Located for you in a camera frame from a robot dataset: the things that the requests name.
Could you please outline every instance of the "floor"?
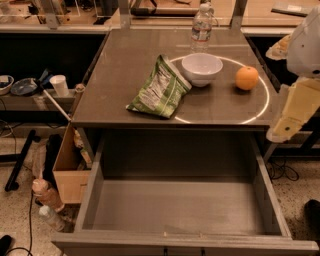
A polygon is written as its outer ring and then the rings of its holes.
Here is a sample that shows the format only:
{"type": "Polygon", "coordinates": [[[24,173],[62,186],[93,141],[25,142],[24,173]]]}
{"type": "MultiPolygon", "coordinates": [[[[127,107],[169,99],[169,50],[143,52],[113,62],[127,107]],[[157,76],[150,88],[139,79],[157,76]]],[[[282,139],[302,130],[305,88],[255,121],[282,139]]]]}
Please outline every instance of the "floor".
{"type": "MultiPolygon", "coordinates": [[[[12,154],[20,152],[25,138],[18,137],[16,140],[12,136],[0,138],[0,154],[12,154]]],[[[12,248],[30,247],[30,225],[29,208],[31,202],[31,184],[33,180],[32,165],[36,157],[36,150],[39,143],[33,142],[28,151],[23,167],[17,177],[20,187],[16,191],[5,192],[4,187],[11,174],[14,163],[0,163],[0,237],[8,234],[14,238],[12,248]]],[[[298,174],[297,181],[291,181],[284,175],[279,179],[273,180],[275,192],[282,207],[293,239],[299,240],[317,240],[317,237],[311,232],[305,218],[303,207],[310,199],[320,201],[320,170],[319,163],[315,161],[293,161],[286,162],[287,167],[293,168],[298,174]]],[[[31,202],[31,223],[32,223],[32,254],[34,256],[62,256],[63,253],[51,242],[50,237],[55,232],[38,215],[39,206],[31,202]]],[[[72,223],[74,209],[66,208],[61,216],[72,223]]],[[[23,250],[12,251],[10,256],[27,255],[23,250]]]]}

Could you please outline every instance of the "orange fruit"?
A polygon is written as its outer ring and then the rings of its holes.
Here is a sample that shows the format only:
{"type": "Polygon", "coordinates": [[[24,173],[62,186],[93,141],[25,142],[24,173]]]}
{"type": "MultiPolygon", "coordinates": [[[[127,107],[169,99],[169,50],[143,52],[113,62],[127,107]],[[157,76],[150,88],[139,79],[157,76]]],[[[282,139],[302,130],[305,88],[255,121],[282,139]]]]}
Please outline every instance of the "orange fruit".
{"type": "Polygon", "coordinates": [[[254,67],[241,67],[235,77],[236,86],[242,90],[248,91],[254,88],[259,80],[259,73],[254,67]]]}

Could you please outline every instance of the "paper cup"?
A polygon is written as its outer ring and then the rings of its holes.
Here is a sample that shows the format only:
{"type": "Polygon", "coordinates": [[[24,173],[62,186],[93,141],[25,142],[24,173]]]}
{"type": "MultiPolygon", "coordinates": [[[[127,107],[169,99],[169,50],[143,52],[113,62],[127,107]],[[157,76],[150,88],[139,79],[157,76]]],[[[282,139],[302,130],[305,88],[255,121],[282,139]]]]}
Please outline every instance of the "paper cup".
{"type": "Polygon", "coordinates": [[[59,97],[64,97],[69,94],[66,77],[64,75],[56,75],[51,77],[50,83],[59,97]]]}

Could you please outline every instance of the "white bowl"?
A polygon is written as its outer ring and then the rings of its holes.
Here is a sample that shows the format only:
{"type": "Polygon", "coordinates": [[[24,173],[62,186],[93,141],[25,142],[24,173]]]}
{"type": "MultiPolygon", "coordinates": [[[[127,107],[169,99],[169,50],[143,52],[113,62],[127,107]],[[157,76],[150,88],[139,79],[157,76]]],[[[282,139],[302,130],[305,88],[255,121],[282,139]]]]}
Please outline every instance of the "white bowl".
{"type": "Polygon", "coordinates": [[[13,84],[13,77],[3,75],[0,76],[0,95],[5,95],[10,92],[11,85],[13,84]]]}
{"type": "Polygon", "coordinates": [[[184,77],[194,86],[209,84],[222,69],[222,61],[208,53],[192,53],[182,60],[184,77]]]}

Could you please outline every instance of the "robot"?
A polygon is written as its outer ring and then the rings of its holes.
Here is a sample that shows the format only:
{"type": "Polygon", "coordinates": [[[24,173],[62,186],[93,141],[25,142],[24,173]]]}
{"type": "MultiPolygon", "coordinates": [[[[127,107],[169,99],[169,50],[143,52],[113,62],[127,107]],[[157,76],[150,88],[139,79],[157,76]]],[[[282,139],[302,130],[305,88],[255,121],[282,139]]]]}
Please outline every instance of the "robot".
{"type": "Polygon", "coordinates": [[[279,113],[267,139],[282,143],[290,140],[320,106],[320,5],[314,7],[291,35],[273,45],[266,56],[287,59],[287,69],[298,75],[290,87],[279,92],[279,113]]]}

